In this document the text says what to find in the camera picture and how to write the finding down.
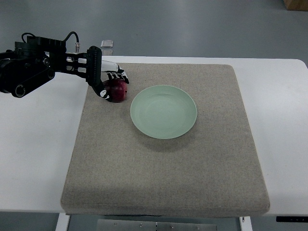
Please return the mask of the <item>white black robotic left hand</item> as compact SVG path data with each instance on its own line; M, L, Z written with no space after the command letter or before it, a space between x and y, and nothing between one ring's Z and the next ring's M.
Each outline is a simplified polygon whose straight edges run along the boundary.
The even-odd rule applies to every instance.
M118 64L108 64L108 70L102 71L103 73L106 73L109 79L119 78L124 80L127 85L129 84L129 80L127 77L126 72L118 65ZM103 83L99 86L98 95L102 97L103 99L111 102L111 98L109 94L107 93Z

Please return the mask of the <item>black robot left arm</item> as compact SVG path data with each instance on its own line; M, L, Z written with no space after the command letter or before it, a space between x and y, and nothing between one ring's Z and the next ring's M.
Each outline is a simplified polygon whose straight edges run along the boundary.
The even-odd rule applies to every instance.
M14 50L0 54L0 90L22 98L47 82L57 72L79 76L99 95L102 51L91 46L86 53L67 53L66 41L26 34Z

